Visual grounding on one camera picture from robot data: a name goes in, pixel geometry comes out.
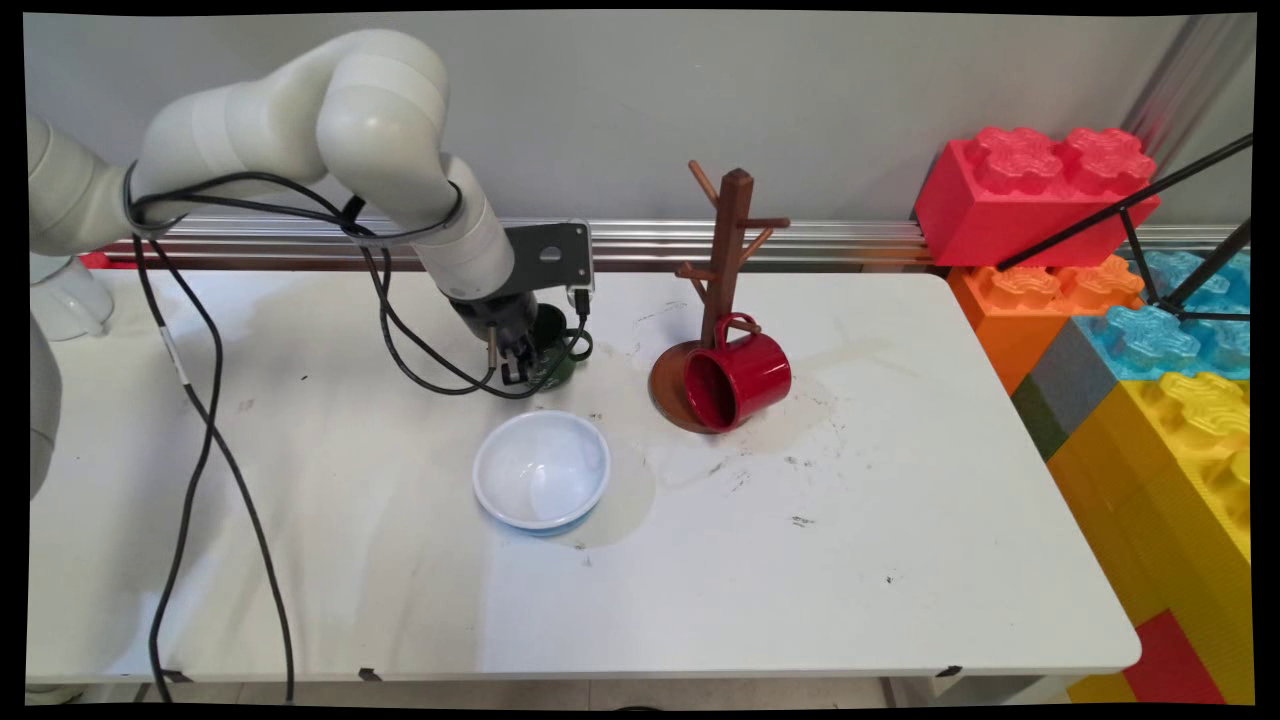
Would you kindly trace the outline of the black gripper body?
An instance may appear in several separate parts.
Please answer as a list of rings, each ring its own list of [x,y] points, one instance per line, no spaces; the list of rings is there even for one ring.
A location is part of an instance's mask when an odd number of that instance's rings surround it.
[[[493,327],[500,357],[520,366],[527,366],[534,360],[538,301],[532,292],[472,301],[451,299],[451,306],[481,341],[489,340],[489,329]]]

